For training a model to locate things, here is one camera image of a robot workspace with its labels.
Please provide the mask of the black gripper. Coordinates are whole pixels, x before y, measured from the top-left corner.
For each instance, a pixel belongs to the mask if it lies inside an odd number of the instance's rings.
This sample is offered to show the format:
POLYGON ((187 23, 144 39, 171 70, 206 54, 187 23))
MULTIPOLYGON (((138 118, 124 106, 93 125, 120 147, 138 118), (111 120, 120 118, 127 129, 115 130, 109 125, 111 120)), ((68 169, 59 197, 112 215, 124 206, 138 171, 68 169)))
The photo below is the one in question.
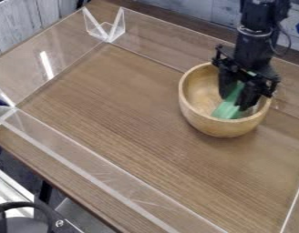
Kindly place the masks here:
POLYGON ((242 81, 242 88, 236 104, 240 111, 246 111, 257 105, 261 96, 271 97, 275 93, 281 78, 271 65, 262 65, 258 68, 247 68, 234 58, 235 48, 218 45, 216 54, 211 64, 219 70, 219 94, 226 99, 236 87, 238 80, 242 81))

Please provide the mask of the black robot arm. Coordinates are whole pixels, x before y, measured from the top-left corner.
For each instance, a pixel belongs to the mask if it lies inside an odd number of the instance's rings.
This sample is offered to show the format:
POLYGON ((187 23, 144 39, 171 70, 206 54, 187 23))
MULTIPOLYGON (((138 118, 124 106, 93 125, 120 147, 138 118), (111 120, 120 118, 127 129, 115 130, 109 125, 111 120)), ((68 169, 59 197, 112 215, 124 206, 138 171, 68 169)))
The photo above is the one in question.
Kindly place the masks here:
POLYGON ((257 105, 262 96, 271 98, 281 82, 271 66, 279 34, 289 34, 281 22, 289 17, 291 0, 239 0, 240 22, 234 46, 219 44, 211 63, 219 69, 219 95, 227 99, 238 83, 243 84, 235 106, 240 111, 257 105))

